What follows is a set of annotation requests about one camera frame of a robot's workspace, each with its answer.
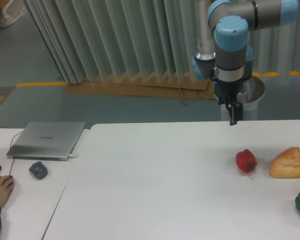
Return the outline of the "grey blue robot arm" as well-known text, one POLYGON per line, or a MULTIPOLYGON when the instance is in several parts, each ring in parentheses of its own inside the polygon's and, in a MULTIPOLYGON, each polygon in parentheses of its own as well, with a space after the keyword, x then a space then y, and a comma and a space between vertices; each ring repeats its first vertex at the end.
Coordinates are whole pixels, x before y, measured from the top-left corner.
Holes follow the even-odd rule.
POLYGON ((214 95, 230 125, 256 116, 264 83, 253 76, 254 53, 249 33, 294 23, 297 0, 194 1, 196 52, 193 62, 203 78, 214 82, 214 95))

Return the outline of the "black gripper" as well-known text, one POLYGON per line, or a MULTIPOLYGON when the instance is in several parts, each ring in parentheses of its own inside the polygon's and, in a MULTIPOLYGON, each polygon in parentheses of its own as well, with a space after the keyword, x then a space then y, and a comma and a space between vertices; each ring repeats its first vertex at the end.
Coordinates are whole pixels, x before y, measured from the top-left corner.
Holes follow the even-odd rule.
POLYGON ((243 120, 243 104, 238 102, 237 95, 243 88, 243 79, 236 81, 223 81, 215 78, 214 94, 219 105, 229 106, 230 125, 236 125, 243 120))

